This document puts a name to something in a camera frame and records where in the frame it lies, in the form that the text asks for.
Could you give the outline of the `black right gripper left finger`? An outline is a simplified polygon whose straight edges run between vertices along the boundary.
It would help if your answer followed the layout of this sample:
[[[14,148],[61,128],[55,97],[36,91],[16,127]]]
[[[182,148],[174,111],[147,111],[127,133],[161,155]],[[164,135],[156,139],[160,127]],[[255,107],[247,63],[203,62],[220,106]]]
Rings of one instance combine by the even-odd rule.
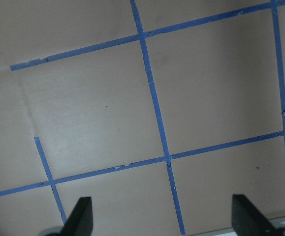
[[[92,199],[91,197],[81,197],[60,231],[60,235],[91,236],[93,227]]]

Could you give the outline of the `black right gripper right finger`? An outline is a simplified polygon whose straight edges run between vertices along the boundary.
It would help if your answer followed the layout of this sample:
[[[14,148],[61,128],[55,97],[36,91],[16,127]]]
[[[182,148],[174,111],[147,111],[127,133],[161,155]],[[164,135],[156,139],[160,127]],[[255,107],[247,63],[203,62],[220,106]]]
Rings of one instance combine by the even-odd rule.
[[[232,195],[231,225],[238,236],[283,236],[243,194]]]

